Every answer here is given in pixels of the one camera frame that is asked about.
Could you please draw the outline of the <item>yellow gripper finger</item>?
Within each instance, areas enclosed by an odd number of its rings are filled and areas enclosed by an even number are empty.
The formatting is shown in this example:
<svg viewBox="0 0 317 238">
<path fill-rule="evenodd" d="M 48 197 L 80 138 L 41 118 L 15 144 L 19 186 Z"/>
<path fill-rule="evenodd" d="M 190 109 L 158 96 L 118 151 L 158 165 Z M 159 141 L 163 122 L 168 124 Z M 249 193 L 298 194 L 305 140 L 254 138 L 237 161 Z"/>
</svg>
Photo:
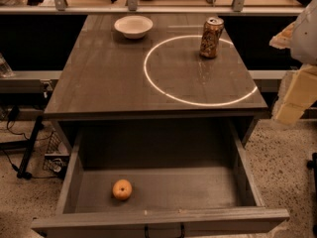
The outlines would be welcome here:
<svg viewBox="0 0 317 238">
<path fill-rule="evenodd" d="M 288 71 L 281 81 L 272 117 L 283 125 L 293 125 L 317 101 L 317 66 L 303 64 Z"/>
<path fill-rule="evenodd" d="M 295 23 L 292 22 L 287 27 L 285 27 L 281 32 L 277 35 L 273 36 L 269 41 L 269 45 L 276 49 L 289 49 L 292 39 L 292 33 L 294 29 Z"/>
</svg>

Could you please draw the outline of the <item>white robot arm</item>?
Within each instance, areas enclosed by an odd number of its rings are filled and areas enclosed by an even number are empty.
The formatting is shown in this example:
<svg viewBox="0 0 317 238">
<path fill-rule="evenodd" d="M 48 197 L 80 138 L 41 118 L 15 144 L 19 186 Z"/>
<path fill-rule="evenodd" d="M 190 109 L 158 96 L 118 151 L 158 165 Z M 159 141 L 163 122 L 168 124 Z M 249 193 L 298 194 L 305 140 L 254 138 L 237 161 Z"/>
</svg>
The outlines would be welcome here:
<svg viewBox="0 0 317 238">
<path fill-rule="evenodd" d="M 317 101 L 317 0 L 312 0 L 297 19 L 273 36 L 269 44 L 290 49 L 291 57 L 302 63 L 281 81 L 273 119 L 293 125 Z"/>
</svg>

